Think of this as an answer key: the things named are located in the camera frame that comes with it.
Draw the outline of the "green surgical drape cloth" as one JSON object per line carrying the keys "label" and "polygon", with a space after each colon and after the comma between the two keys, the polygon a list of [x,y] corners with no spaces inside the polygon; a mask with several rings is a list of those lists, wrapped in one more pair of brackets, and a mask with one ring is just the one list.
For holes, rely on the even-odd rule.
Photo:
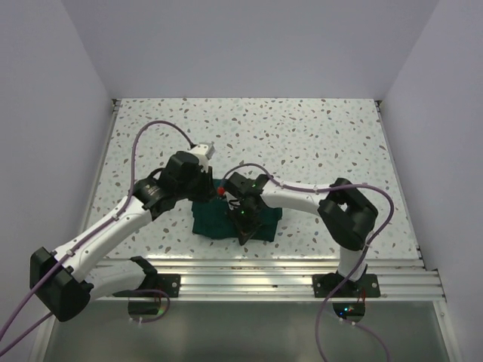
{"label": "green surgical drape cloth", "polygon": [[229,208],[226,194],[231,194],[238,199],[252,197],[262,208],[260,212],[261,226],[250,240],[273,242],[283,212],[280,207],[268,207],[261,200],[261,187],[267,181],[268,178],[263,175],[256,179],[249,179],[237,173],[231,175],[227,180],[214,180],[215,198],[207,203],[192,203],[192,232],[214,240],[225,238],[238,240],[237,229],[227,215]]}

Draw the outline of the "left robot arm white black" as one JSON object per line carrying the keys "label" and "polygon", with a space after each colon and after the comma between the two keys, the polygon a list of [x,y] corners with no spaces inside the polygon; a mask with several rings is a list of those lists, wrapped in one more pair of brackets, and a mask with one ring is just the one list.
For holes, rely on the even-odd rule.
{"label": "left robot arm white black", "polygon": [[200,143],[172,155],[166,167],[134,184],[114,210],[78,237],[30,257],[29,286],[61,322],[77,316],[89,302],[115,293],[137,296],[168,294],[158,272],[143,257],[97,269],[97,263],[128,236],[172,210],[178,201],[207,202],[216,191],[209,161],[214,147]]}

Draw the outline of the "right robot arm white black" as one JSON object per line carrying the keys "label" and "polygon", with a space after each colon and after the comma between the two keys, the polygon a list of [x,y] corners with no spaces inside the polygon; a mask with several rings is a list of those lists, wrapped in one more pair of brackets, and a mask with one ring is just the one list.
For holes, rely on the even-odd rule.
{"label": "right robot arm white black", "polygon": [[319,216],[330,236],[340,246],[336,286],[345,296],[363,287],[367,263],[362,255],[366,239],[374,230],[377,208],[347,179],[339,178],[325,190],[322,186],[275,183],[267,175],[248,179],[234,172],[222,181],[219,192],[229,204],[229,218],[243,245],[261,227],[261,212],[281,208]]}

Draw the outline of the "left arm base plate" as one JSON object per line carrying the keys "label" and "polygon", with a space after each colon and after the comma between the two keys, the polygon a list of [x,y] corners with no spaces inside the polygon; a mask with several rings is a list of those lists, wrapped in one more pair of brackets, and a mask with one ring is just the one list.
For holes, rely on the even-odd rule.
{"label": "left arm base plate", "polygon": [[180,293],[181,276],[179,274],[160,274],[147,276],[136,290],[124,290],[114,293],[115,297],[154,296],[152,290],[160,290],[170,298],[177,298]]}

